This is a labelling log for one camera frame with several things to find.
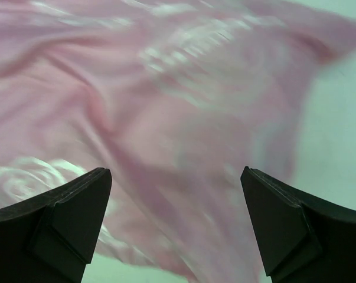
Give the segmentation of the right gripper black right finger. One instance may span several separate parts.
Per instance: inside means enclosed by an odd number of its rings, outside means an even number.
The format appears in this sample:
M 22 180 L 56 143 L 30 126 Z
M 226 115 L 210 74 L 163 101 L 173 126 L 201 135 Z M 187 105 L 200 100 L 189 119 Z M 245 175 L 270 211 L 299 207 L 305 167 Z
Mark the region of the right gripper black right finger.
M 356 210 L 245 167 L 244 197 L 272 282 L 356 282 Z

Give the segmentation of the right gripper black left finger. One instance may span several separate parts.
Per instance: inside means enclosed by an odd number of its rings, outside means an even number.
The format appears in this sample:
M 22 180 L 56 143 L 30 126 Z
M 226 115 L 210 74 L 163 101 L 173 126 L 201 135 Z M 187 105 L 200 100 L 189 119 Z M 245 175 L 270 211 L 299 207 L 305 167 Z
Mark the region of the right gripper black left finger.
M 112 186 L 94 169 L 55 189 L 0 209 L 0 282 L 81 282 Z

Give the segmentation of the pink floral pillowcase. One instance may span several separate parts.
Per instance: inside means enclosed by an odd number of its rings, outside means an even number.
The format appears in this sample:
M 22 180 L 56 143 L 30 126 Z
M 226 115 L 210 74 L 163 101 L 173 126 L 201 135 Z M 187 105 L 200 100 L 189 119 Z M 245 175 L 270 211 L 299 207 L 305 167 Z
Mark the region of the pink floral pillowcase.
M 96 251 L 259 282 L 240 175 L 287 179 L 356 19 L 291 1 L 0 1 L 0 208 L 106 167 Z

